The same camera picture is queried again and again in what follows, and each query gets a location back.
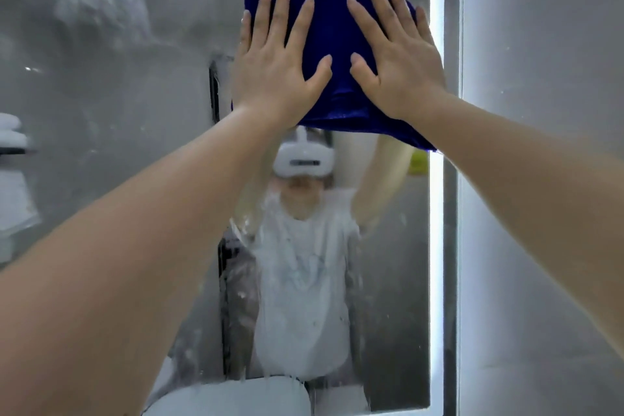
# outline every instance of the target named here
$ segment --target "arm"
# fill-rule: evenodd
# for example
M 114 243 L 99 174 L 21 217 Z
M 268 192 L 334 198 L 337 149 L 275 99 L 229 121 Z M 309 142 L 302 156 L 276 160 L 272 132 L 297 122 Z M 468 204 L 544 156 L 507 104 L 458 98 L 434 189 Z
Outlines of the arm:
M 579 158 L 534 129 L 485 112 L 444 89 L 424 11 L 372 0 L 388 37 L 354 0 L 376 76 L 361 57 L 351 72 L 380 109 L 417 128 L 472 183 L 507 231 L 589 313 L 624 356 L 624 164 Z
M 136 416 L 249 179 L 276 131 L 293 127 L 332 76 L 305 81 L 314 11 L 284 46 L 289 0 L 246 12 L 235 111 L 108 193 L 0 275 L 0 413 Z
M 256 167 L 252 178 L 243 188 L 234 209 L 234 223 L 245 235 L 253 236 L 262 222 L 262 198 L 267 193 L 267 187 L 273 173 L 273 163 L 281 143 L 281 136 L 274 139 L 266 149 L 260 164 Z
M 379 135 L 375 153 L 351 203 L 351 214 L 360 227 L 377 218 L 399 191 L 413 152 L 414 147 Z

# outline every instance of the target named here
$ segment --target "cleaning cloth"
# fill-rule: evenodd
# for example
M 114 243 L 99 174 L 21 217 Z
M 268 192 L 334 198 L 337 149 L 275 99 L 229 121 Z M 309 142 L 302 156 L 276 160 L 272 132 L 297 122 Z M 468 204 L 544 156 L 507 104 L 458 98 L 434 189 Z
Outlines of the cleaning cloth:
M 245 8 L 251 12 L 252 19 L 258 1 L 245 0 Z M 304 1 L 290 0 L 288 33 Z M 371 0 L 357 1 L 378 20 Z M 414 7 L 409 2 L 408 5 L 415 16 Z M 346 0 L 315 0 L 315 14 L 303 50 L 303 76 L 305 79 L 312 77 L 316 65 L 327 54 L 333 58 L 333 76 L 300 125 L 324 130 L 381 133 L 422 150 L 435 150 L 408 123 L 386 116 L 364 95 L 349 73 L 354 52 L 362 55 L 373 72 L 377 72 L 372 49 L 349 13 Z

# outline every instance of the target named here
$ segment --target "white t-shirt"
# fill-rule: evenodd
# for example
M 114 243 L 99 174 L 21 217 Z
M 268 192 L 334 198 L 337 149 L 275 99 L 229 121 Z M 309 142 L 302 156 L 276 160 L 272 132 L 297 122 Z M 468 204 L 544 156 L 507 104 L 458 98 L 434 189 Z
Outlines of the white t-shirt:
M 314 214 L 298 221 L 279 194 L 269 193 L 255 237 L 242 236 L 232 223 L 260 271 L 254 354 L 265 375 L 308 381 L 334 372 L 349 357 L 346 254 L 349 238 L 359 234 L 353 194 L 325 191 Z

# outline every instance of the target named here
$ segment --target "person's right hand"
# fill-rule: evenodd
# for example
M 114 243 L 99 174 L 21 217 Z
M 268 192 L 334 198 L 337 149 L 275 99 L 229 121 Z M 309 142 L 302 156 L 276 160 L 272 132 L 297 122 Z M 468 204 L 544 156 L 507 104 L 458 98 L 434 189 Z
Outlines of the person's right hand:
M 405 0 L 372 0 L 384 34 L 356 0 L 349 11 L 369 42 L 377 63 L 375 75 L 358 53 L 351 56 L 351 75 L 364 94 L 388 117 L 408 120 L 422 114 L 434 97 L 446 92 L 444 69 L 425 12 L 414 22 Z
M 303 47 L 314 14 L 314 0 L 306 0 L 285 44 L 290 0 L 276 0 L 269 27 L 271 0 L 260 0 L 253 35 L 251 15 L 245 11 L 233 68 L 234 108 L 253 110 L 278 129 L 294 127 L 308 113 L 332 77 L 332 57 L 318 64 L 306 81 L 301 72 Z

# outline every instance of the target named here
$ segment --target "yellow object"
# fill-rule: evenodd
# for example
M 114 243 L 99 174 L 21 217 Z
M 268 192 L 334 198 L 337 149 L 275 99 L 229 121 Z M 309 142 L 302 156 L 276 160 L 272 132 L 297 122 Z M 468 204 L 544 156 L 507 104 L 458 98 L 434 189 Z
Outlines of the yellow object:
M 427 175 L 429 174 L 429 153 L 424 150 L 414 150 L 412 159 L 409 162 L 409 175 Z

